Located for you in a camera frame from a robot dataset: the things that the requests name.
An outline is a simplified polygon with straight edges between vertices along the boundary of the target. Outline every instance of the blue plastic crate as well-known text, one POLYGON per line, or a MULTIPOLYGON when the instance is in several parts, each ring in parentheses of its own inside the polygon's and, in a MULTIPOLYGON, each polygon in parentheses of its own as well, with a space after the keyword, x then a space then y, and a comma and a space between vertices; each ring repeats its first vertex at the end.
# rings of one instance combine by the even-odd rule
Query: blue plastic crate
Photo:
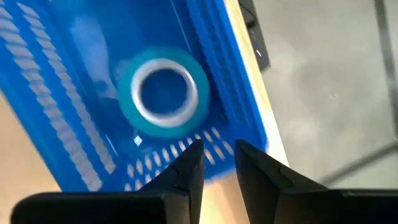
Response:
POLYGON ((137 190, 198 138, 206 179, 234 167, 235 139, 265 148, 222 0, 0 2, 0 87, 62 190, 137 190), (190 53, 210 82, 209 115, 182 139, 140 133, 111 96, 123 63, 152 46, 190 53))

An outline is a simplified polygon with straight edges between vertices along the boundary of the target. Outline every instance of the concrete floor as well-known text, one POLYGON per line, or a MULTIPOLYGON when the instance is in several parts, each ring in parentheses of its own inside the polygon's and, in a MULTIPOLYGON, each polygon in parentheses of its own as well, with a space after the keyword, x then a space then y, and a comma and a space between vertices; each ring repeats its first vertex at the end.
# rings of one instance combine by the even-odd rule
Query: concrete floor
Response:
MULTIPOLYGON (((291 168, 330 187, 397 188, 396 151, 327 180, 395 140, 374 1, 254 2, 271 60, 264 82, 291 168)), ((397 21, 398 3, 386 7, 397 21)), ((390 24, 398 53, 398 24, 390 24)))

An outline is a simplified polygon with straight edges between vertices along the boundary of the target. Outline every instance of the wooden table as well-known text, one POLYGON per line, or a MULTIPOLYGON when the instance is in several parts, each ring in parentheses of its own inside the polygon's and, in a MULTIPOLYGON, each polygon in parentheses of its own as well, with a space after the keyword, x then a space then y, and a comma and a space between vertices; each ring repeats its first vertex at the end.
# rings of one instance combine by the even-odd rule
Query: wooden table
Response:
MULTIPOLYGON (((266 89, 236 0, 224 0, 269 138, 269 154, 288 165, 266 89)), ((38 192, 59 191, 26 132, 0 94, 0 223, 12 207, 38 192)), ((205 185, 200 223, 249 223, 235 174, 205 185)))

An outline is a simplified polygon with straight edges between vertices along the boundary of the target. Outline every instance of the tape roll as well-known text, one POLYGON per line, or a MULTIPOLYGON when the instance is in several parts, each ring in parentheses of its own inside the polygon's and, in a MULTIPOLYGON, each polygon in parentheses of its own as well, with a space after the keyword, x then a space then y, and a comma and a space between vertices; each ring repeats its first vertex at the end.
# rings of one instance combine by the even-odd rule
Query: tape roll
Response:
POLYGON ((118 92, 119 104, 127 120, 153 137, 184 137, 204 122, 209 111, 210 86, 206 74, 192 56, 179 49, 156 47, 139 54, 129 62, 118 83, 118 92), (181 75, 187 88, 184 103, 170 114, 154 113, 142 101, 144 81, 162 70, 173 70, 181 75))

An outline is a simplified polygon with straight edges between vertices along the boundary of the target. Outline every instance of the black cable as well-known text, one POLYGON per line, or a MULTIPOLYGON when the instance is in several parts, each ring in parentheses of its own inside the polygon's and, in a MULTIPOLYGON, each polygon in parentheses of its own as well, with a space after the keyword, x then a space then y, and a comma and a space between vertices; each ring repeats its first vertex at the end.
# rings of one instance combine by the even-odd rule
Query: black cable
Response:
POLYGON ((250 13, 250 15, 253 17, 253 21, 251 21, 251 22, 249 22, 248 24, 246 24, 246 26, 248 27, 248 29, 251 29, 251 28, 253 28, 256 24, 257 24, 257 22, 258 22, 258 19, 257 19, 257 17, 254 15, 254 13, 253 12, 251 12, 246 6, 244 6, 241 2, 239 2, 238 1, 238 3, 239 3, 239 5, 243 8, 243 9, 245 9, 248 13, 250 13))

